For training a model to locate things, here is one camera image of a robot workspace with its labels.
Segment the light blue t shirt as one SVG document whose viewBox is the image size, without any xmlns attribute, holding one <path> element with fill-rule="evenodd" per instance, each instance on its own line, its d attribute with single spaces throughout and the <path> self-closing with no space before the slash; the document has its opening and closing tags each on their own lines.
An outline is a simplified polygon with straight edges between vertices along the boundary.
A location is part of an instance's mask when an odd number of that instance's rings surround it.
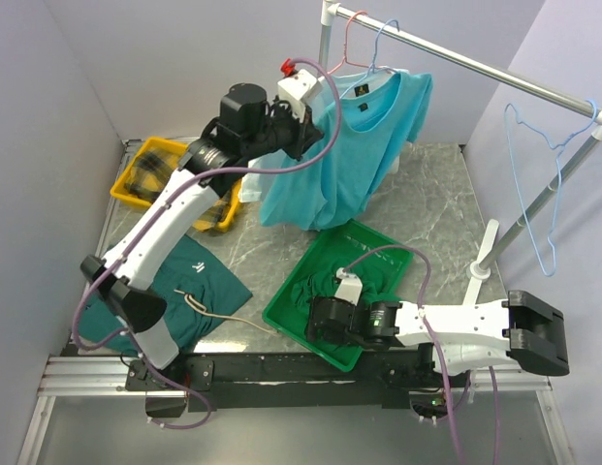
<svg viewBox="0 0 602 465">
<path fill-rule="evenodd" d="M 378 72 L 334 80 L 341 105 L 325 90 L 315 99 L 323 139 L 306 152 L 332 149 L 303 170 L 273 177 L 260 208 L 263 226 L 291 224 L 304 231 L 340 226 L 363 213 L 400 151 L 416 140 L 428 113 L 429 74 Z"/>
</svg>

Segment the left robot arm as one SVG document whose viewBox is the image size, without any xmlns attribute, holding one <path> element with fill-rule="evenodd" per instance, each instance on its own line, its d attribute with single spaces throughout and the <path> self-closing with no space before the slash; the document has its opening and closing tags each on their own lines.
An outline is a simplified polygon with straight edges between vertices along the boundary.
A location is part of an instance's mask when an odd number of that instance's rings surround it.
<svg viewBox="0 0 602 465">
<path fill-rule="evenodd" d="M 279 150 L 298 160 L 323 137 L 309 106 L 320 90 L 319 82 L 284 78 L 270 101 L 257 84 L 232 86 L 218 116 L 186 147 L 138 224 L 103 258 L 88 256 L 81 263 L 98 296 L 127 325 L 157 387 L 176 387 L 183 366 L 164 321 L 167 303 L 151 289 L 156 273 L 193 222 L 243 177 L 249 161 Z"/>
</svg>

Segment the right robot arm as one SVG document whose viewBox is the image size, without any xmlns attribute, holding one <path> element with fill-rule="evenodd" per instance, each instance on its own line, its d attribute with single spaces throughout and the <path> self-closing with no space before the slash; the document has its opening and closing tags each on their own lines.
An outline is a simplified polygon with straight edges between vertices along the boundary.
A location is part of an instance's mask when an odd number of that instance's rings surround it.
<svg viewBox="0 0 602 465">
<path fill-rule="evenodd" d="M 408 301 L 352 304 L 316 296 L 304 333 L 310 343 L 374 351 L 431 344 L 434 352 L 414 364 L 416 378 L 429 387 L 448 374 L 504 364 L 546 377 L 570 372 L 562 312 L 526 291 L 487 303 L 423 308 Z"/>
</svg>

